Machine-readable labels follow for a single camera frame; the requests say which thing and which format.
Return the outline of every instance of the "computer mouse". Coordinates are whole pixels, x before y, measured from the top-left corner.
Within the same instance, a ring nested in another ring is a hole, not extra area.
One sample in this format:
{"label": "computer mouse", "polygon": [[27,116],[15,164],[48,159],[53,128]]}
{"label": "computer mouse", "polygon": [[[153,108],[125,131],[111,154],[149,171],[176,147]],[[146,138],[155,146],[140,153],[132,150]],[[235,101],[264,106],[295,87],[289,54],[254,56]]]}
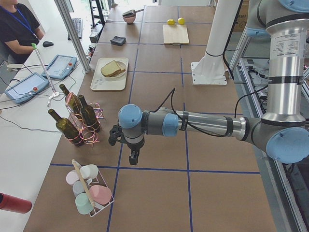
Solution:
{"label": "computer mouse", "polygon": [[54,43],[52,41],[44,41],[43,42],[43,47],[50,47],[50,46],[53,46]]}

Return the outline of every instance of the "white mug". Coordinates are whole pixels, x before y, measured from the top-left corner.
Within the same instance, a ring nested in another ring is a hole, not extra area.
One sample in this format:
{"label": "white mug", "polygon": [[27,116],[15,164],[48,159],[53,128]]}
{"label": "white mug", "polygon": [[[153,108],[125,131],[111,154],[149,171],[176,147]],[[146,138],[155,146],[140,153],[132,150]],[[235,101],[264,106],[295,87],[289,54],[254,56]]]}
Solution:
{"label": "white mug", "polygon": [[98,167],[94,164],[85,165],[79,171],[84,179],[95,179],[98,175]]}

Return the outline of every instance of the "keyboard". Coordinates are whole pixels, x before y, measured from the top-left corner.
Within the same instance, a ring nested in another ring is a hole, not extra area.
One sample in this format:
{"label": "keyboard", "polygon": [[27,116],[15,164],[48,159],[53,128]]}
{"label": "keyboard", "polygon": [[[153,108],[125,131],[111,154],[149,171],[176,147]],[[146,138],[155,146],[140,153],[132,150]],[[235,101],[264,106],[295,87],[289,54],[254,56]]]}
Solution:
{"label": "keyboard", "polygon": [[73,18],[72,19],[74,28],[77,32],[78,38],[82,38],[83,33],[83,20],[81,18]]}

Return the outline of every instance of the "bread slice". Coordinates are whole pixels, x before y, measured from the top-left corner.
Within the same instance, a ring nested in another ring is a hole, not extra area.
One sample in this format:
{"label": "bread slice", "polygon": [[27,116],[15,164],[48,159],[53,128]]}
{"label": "bread slice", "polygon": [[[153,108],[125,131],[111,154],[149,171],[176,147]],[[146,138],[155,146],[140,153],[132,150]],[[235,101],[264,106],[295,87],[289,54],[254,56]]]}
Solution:
{"label": "bread slice", "polygon": [[107,63],[101,68],[101,73],[106,77],[114,77],[123,73],[126,69],[119,66],[115,60]]}

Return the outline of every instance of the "yellow fruit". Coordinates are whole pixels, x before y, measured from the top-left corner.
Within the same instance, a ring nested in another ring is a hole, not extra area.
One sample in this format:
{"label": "yellow fruit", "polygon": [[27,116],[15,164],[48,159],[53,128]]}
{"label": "yellow fruit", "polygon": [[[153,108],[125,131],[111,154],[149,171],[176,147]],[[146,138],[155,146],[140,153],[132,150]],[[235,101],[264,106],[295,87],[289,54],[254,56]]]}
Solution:
{"label": "yellow fruit", "polygon": [[178,19],[178,23],[183,25],[185,23],[185,19],[184,18],[179,18]]}
{"label": "yellow fruit", "polygon": [[174,25],[176,22],[175,22],[174,19],[169,19],[169,20],[167,21],[167,23],[168,23],[169,25]]}

